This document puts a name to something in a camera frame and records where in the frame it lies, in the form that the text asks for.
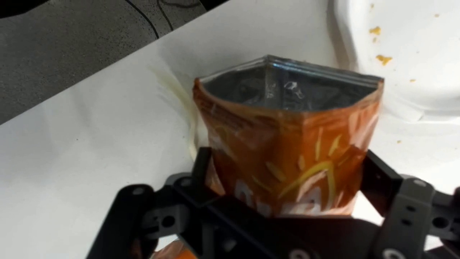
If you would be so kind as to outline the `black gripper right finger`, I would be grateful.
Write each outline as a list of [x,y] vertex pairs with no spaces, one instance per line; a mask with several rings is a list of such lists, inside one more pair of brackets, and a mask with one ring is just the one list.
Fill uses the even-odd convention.
[[361,192],[384,217],[372,259],[460,259],[460,195],[398,174],[375,152],[362,164]]

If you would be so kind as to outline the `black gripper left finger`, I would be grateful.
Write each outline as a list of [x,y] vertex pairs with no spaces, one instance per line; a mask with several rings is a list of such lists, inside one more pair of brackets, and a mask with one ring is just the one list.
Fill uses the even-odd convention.
[[224,259],[221,233],[207,185],[211,149],[201,146],[190,172],[173,174],[164,187],[121,188],[85,259],[148,259],[161,237],[177,234],[198,259]]

